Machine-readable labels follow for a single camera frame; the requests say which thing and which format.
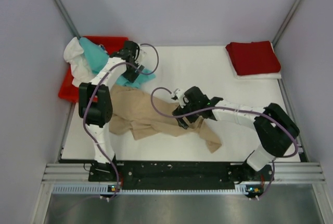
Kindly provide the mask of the beige t-shirt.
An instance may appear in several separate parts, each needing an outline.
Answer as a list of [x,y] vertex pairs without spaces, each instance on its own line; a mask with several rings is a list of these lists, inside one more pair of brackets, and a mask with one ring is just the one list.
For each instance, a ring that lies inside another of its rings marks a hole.
[[114,85],[110,90],[113,106],[109,132],[123,135],[130,131],[135,140],[144,139],[158,133],[173,137],[195,133],[206,142],[213,153],[222,146],[217,134],[200,117],[187,129],[178,126],[177,120],[158,114],[151,105],[150,94],[140,89]]

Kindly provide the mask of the teal t-shirt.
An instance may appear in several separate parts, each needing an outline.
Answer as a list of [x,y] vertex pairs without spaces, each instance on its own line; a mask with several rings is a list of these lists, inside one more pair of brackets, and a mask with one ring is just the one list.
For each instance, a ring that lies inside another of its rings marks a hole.
[[[79,39],[81,47],[84,49],[84,56],[93,74],[97,74],[106,65],[109,55],[123,48],[127,37],[112,36],[84,36]],[[98,45],[102,44],[106,48],[105,53]],[[150,75],[140,74],[135,82],[129,82],[121,75],[116,84],[133,88],[141,88],[141,84],[155,79],[154,73]]]

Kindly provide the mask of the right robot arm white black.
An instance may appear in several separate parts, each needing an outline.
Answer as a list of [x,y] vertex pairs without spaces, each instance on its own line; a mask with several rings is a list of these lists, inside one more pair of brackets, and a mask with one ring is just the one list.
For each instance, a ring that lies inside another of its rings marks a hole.
[[176,89],[171,98],[179,103],[172,115],[184,129],[202,117],[235,123],[256,132],[260,144],[235,174],[237,181],[257,179],[265,165],[285,156],[300,133],[298,126],[276,103],[261,108],[231,103],[221,97],[208,98],[197,86],[186,91]]

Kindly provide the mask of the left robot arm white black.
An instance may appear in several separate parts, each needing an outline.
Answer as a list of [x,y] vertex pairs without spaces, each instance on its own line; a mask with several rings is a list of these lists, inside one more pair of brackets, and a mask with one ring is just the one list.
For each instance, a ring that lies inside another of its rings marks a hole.
[[123,48],[110,55],[110,59],[99,73],[88,83],[79,86],[79,117],[83,128],[92,139],[94,160],[104,164],[100,174],[106,180],[114,180],[118,168],[111,164],[115,152],[109,140],[108,125],[113,114],[110,88],[122,76],[133,83],[143,71],[140,46],[133,41],[125,41]]

